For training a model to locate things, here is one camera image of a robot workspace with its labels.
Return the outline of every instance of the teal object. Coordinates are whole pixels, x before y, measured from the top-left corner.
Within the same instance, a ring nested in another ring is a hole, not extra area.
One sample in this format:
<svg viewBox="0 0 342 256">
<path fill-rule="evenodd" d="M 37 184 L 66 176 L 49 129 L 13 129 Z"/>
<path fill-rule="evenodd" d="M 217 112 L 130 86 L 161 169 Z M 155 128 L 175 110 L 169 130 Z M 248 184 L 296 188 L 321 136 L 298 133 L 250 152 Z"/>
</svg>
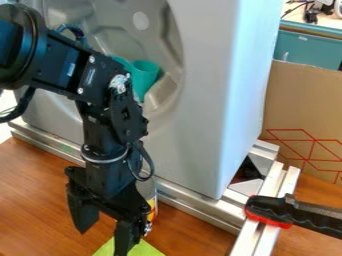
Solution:
<svg viewBox="0 0 342 256">
<path fill-rule="evenodd" d="M 280 30 L 274 58 L 339 70 L 342 62 L 342 40 Z"/>
<path fill-rule="evenodd" d="M 135 95 L 140 102 L 144 102 L 145 94 L 157 81 L 160 72 L 160 67 L 149 60 L 128 60 L 115 56 L 113 59 L 121 63 L 124 68 L 132 75 L 132 84 Z"/>
</svg>

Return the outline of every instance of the washing machine door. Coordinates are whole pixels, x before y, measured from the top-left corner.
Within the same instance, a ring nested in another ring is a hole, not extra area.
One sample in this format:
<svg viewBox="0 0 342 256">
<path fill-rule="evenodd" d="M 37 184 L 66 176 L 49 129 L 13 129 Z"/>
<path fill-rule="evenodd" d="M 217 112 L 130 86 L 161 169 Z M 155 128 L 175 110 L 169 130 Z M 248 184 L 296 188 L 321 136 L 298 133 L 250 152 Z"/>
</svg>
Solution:
<svg viewBox="0 0 342 256">
<path fill-rule="evenodd" d="M 261 131 L 280 1 L 19 2 L 36 8 L 50 28 L 78 24 L 104 54 L 158 63 L 163 76 L 144 102 L 144 140 L 156 173 L 222 196 Z M 24 120 L 82 144 L 81 119 L 61 96 L 38 91 Z"/>
</svg>

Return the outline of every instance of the black cable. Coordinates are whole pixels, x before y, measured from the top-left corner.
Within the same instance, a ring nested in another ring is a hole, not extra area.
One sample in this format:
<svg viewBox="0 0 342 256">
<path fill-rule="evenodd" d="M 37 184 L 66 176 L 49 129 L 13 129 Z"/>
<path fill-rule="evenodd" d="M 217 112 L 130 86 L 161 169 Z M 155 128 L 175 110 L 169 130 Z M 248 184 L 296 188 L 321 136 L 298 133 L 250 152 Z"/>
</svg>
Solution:
<svg viewBox="0 0 342 256">
<path fill-rule="evenodd" d="M 138 181 L 147 181 L 149 180 L 155 173 L 155 166 L 153 163 L 152 158 L 150 157 L 150 155 L 147 153 L 146 149 L 144 148 L 144 146 L 142 145 L 141 142 L 137 141 L 134 142 L 132 144 L 132 146 L 140 153 L 140 155 L 142 156 L 143 159 L 145 159 L 145 161 L 148 163 L 148 165 L 150 166 L 150 174 L 147 177 L 142 177 L 140 176 L 138 173 L 135 172 L 135 170 L 132 170 L 132 165 L 130 163 L 130 160 L 127 159 L 127 164 L 128 164 L 128 169 L 130 170 L 130 172 L 132 173 L 132 175 L 134 176 L 135 179 L 137 179 Z"/>
<path fill-rule="evenodd" d="M 281 16 L 281 18 L 283 19 L 286 15 L 288 15 L 288 14 L 290 14 L 291 12 L 297 10 L 298 8 L 302 7 L 303 5 L 311 4 L 311 3 L 314 3 L 314 2 L 315 2 L 315 1 L 307 1 L 307 2 L 305 2 L 305 3 L 302 3 L 302 4 L 298 5 L 298 6 L 296 6 L 296 7 L 293 8 L 293 9 L 288 9 L 288 10 L 283 14 L 283 16 Z"/>
<path fill-rule="evenodd" d="M 62 33 L 64 30 L 71 31 L 76 37 L 76 41 L 80 42 L 82 45 L 88 46 L 87 38 L 80 27 L 72 24 L 62 24 L 56 29 L 56 32 Z"/>
<path fill-rule="evenodd" d="M 13 119 L 16 119 L 24 114 L 35 92 L 36 88 L 29 87 L 24 93 L 24 96 L 19 100 L 19 103 L 14 110 L 6 116 L 0 117 L 0 124 L 12 121 Z"/>
</svg>

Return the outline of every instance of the green cloth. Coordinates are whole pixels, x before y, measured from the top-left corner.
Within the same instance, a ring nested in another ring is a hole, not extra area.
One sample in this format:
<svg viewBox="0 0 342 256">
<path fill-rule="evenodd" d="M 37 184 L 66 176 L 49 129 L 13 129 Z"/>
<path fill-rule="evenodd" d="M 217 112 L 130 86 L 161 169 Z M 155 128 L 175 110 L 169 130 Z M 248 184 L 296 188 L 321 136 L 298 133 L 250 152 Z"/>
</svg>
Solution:
<svg viewBox="0 0 342 256">
<path fill-rule="evenodd" d="M 114 238 L 110 239 L 93 256 L 113 256 L 114 253 Z M 133 247 L 128 253 L 128 256 L 165 256 L 159 252 L 156 248 L 151 246 L 144 240 L 140 240 L 140 243 Z"/>
</svg>

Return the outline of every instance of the red grip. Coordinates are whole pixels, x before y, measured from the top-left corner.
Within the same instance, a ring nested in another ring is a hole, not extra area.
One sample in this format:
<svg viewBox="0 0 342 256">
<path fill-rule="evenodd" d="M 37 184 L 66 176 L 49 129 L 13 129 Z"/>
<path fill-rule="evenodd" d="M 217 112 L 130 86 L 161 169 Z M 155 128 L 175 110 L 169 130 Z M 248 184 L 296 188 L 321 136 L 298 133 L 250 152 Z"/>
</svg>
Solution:
<svg viewBox="0 0 342 256">
<path fill-rule="evenodd" d="M 292 223 L 283 223 L 283 222 L 270 220 L 270 219 L 267 219 L 265 217 L 253 214 L 250 211 L 248 211 L 247 209 L 245 209 L 245 213 L 246 213 L 247 218 L 254 220 L 254 221 L 259 221 L 261 223 L 265 223 L 267 225 L 271 225 L 271 226 L 275 226 L 275 227 L 279 227 L 279 228 L 283 228 L 283 229 L 289 229 L 290 227 L 292 227 Z"/>
</svg>

